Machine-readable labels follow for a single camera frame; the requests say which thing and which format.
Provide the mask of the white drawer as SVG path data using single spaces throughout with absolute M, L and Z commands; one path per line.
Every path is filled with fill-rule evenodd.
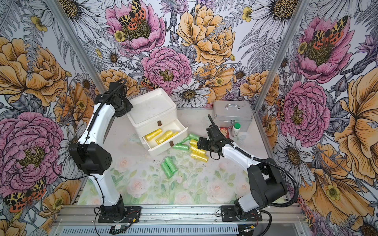
M 150 133 L 161 130 L 161 133 L 147 140 L 146 137 Z M 150 156 L 157 156 L 178 144 L 188 136 L 188 128 L 183 126 L 179 120 L 162 126 L 161 128 L 153 128 L 147 135 L 141 136 L 142 143 Z

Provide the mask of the white drawer cabinet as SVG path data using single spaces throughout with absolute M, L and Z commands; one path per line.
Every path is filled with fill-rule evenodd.
M 127 116 L 139 137 L 177 119 L 177 106 L 162 88 L 133 98 L 130 103 L 133 108 Z

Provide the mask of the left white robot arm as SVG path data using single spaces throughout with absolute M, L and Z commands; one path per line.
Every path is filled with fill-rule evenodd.
M 79 141 L 68 147 L 78 169 L 95 182 L 96 190 L 102 197 L 100 215 L 114 217 L 117 221 L 126 215 L 126 210 L 112 178 L 106 175 L 112 164 L 112 156 L 103 144 L 114 119 L 122 117 L 133 108 L 127 98 L 128 81 L 121 79 L 111 82 L 108 91 L 96 96 L 88 126 Z

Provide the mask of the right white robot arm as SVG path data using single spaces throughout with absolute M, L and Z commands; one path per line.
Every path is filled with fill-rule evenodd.
M 211 125 L 207 129 L 207 138 L 200 137 L 197 143 L 199 149 L 217 153 L 241 167 L 248 174 L 249 193 L 234 202 L 234 212 L 237 219 L 243 221 L 251 213 L 267 206 L 288 207 L 297 200 L 297 194 L 286 203 L 275 201 L 288 193 L 283 180 L 281 168 L 271 159 L 260 159 L 238 147 L 230 139 L 222 135 L 217 126 Z

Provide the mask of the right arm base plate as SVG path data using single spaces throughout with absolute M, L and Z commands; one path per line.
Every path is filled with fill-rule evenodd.
M 223 205 L 220 207 L 220 216 L 223 222 L 260 222 L 262 215 L 256 209 L 244 212 L 235 205 Z

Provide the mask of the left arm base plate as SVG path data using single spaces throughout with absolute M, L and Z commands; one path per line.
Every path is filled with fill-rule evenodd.
M 139 222 L 141 210 L 140 206 L 101 206 L 97 221 L 98 223 L 135 223 Z

